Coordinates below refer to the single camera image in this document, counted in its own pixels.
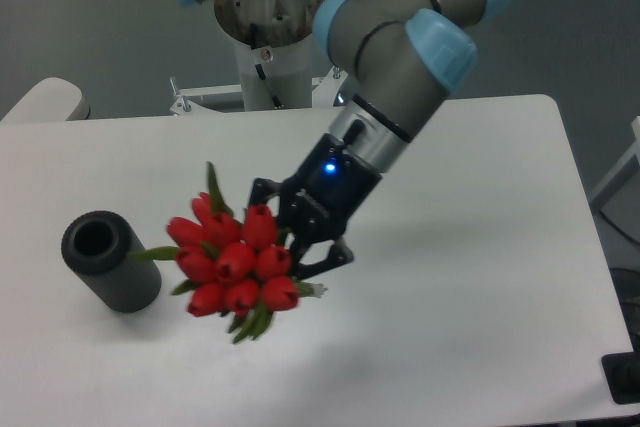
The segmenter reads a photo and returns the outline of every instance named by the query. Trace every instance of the tulip bouquet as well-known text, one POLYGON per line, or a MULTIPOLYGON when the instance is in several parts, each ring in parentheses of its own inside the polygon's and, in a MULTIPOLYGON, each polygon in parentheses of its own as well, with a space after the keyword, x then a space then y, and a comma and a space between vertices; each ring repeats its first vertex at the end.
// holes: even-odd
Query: tulip bouquet
POLYGON ((191 201, 198 222, 174 217, 167 233, 177 246, 131 252, 135 260, 172 260, 187 279, 172 295, 192 292, 187 311, 201 317, 233 313, 228 332, 233 343, 258 339, 273 322, 274 312, 298 306, 301 297, 321 297, 322 284, 300 282, 289 275, 289 231, 278 230, 267 205, 250 206, 244 222, 225 203, 216 172, 207 164, 209 192, 191 201))

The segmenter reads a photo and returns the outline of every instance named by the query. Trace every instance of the white chair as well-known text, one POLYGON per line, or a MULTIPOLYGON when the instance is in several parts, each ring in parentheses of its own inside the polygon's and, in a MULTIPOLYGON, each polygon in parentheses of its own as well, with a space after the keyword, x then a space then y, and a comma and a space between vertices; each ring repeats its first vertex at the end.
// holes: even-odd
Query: white chair
POLYGON ((78 87, 50 77, 39 82, 0 120, 0 125, 84 120, 89 103, 78 87))

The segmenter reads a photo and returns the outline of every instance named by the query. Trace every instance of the red tulip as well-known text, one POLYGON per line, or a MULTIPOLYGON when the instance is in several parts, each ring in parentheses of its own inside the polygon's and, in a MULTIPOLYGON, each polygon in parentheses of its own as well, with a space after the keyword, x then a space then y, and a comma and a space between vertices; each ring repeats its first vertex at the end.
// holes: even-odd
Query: red tulip
POLYGON ((200 198, 204 200, 207 204, 211 205, 211 196, 206 192, 200 192, 200 198))
POLYGON ((218 278, 216 263, 200 247, 183 247, 176 255, 176 262, 189 280, 198 284, 215 282, 218 278))
POLYGON ((228 310, 244 317, 258 302, 260 287, 253 279, 245 279, 227 291, 225 305, 228 310))
POLYGON ((227 245, 240 240, 240 227, 229 214, 212 214, 211 206, 201 198, 193 199, 191 208, 214 247, 224 249, 227 245))
POLYGON ((262 300, 271 312, 290 310, 298 305, 298 289, 289 277, 274 277, 262 287, 262 300))
POLYGON ((267 205, 252 205, 249 207, 247 219, 242 228, 242 238, 257 250, 262 250, 276 242, 278 227, 267 205))
POLYGON ((218 280, 224 284, 240 282, 251 272, 255 263, 256 254, 251 247, 240 242, 230 244, 218 257, 218 280))
POLYGON ((207 234, 201 225, 182 217, 174 217, 169 221, 167 233, 179 247, 200 245, 200 242, 207 240, 207 234))
POLYGON ((198 287, 191 296, 191 303, 187 307, 194 317, 211 315, 224 310, 225 289, 222 285, 213 283, 198 287))
POLYGON ((213 214, 211 214, 211 205, 200 197, 196 197, 191 201, 191 209, 203 227, 213 217, 213 214))
POLYGON ((256 275, 261 280, 287 275, 291 267, 291 254, 284 247, 271 245, 258 255, 256 275))

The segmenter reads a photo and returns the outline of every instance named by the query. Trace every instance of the green leaf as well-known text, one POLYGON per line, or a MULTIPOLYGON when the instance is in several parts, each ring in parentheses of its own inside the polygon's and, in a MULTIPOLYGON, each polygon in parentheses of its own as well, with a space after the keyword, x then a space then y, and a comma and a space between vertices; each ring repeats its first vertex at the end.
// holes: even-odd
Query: green leaf
POLYGON ((278 239, 276 240, 276 245, 284 247, 284 244, 287 243, 287 237, 291 233, 291 229, 289 227, 278 230, 278 239))
POLYGON ((192 290, 196 290, 198 287, 200 287, 200 285, 201 284, 198 284, 196 282, 193 282, 193 281, 187 279, 183 283, 181 283, 179 286, 177 286, 175 289, 173 289, 171 291, 171 295, 186 294, 187 292, 191 292, 192 290))
POLYGON ((240 317, 238 314, 236 314, 233 317, 233 320, 231 321, 231 323, 229 324, 229 328, 227 329, 227 333, 228 334, 233 334, 236 330, 238 330, 240 327, 242 327, 242 324, 244 324, 245 320, 247 320, 246 317, 240 317))
POLYGON ((131 260, 138 262, 149 260, 174 260, 179 251, 179 247, 157 247, 155 249, 143 250, 142 252, 129 252, 127 256, 131 260))
POLYGON ((233 217, 233 210, 229 208, 222 197, 216 169, 211 162, 207 162, 207 186, 209 187, 209 196, 211 197, 211 213, 218 214, 224 212, 233 217))
POLYGON ((242 328, 240 332, 233 338, 233 344, 237 344, 242 342, 244 339, 249 337, 253 333, 253 329, 255 328, 256 321, 260 317, 260 306, 263 305, 259 303, 258 306, 247 316, 247 319, 242 324, 242 328))
POLYGON ((264 309, 264 314, 262 314, 258 323, 256 324, 256 328, 253 330, 251 340, 258 340, 262 336, 262 334, 264 334, 267 329, 269 329, 272 320, 273 312, 269 312, 267 309, 264 309))
POLYGON ((220 249, 214 247, 209 242, 200 242, 200 246, 207 253, 207 256, 209 256, 209 258, 216 260, 220 256, 220 249))

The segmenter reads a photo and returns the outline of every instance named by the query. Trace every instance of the black cylinder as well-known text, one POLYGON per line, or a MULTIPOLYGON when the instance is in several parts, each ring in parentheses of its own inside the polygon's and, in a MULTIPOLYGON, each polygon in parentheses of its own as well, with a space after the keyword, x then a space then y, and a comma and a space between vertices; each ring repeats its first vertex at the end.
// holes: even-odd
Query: black cylinder
POLYGON ((155 263, 127 258, 144 250, 126 220, 113 212, 89 212, 77 218, 62 237, 66 264, 107 306, 136 312, 160 292, 162 277, 155 263))

